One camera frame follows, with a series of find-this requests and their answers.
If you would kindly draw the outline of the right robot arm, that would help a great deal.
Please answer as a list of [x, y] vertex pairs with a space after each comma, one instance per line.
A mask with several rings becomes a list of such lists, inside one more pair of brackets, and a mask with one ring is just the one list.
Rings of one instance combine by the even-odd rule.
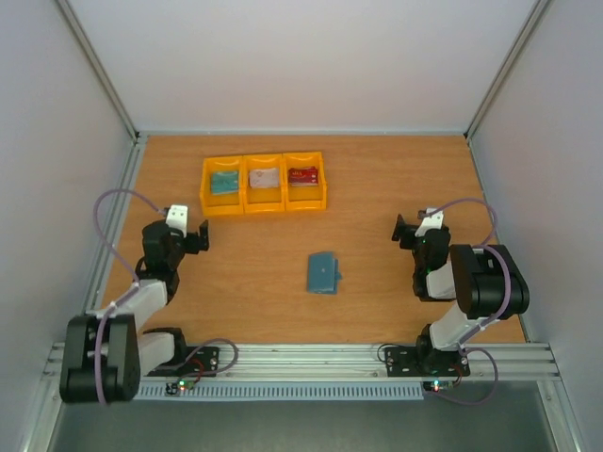
[[439, 214], [426, 212], [413, 225], [397, 217], [392, 240], [411, 252], [413, 291], [423, 302], [450, 301], [439, 320], [426, 325], [410, 347], [390, 346], [383, 359], [390, 377], [466, 377], [466, 343], [480, 331], [530, 305], [530, 291], [503, 245], [452, 245]]

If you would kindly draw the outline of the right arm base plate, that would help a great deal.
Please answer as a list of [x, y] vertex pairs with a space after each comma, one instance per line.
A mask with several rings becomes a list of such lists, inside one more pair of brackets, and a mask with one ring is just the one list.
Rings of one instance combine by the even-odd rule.
[[388, 377], [468, 377], [470, 368], [455, 351], [419, 352], [416, 347], [386, 347], [383, 352]]

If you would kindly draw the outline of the teal card holder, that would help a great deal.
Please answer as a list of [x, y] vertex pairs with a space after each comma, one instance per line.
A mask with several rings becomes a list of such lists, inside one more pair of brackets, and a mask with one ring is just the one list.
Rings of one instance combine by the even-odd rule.
[[336, 295], [342, 275], [338, 259], [332, 251], [310, 254], [308, 257], [306, 291], [310, 294]]

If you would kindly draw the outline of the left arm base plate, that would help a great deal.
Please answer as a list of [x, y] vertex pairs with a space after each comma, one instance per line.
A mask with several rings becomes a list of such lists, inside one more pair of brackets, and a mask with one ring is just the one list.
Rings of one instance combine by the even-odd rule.
[[173, 366], [157, 367], [147, 374], [152, 378], [181, 378], [196, 377], [200, 371], [203, 376], [215, 377], [220, 364], [220, 349], [218, 347], [203, 347], [185, 363]]

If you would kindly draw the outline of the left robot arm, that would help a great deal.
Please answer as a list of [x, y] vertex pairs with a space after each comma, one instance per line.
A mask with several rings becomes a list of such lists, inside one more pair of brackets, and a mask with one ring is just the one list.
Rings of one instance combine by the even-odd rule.
[[130, 401], [141, 378], [156, 368], [169, 375], [187, 369], [190, 353], [180, 329], [139, 330], [173, 300], [180, 282], [178, 267], [185, 256], [209, 247], [206, 220], [195, 232], [168, 220], [142, 229], [136, 278], [123, 297], [102, 310], [77, 315], [67, 325], [59, 382], [63, 402]]

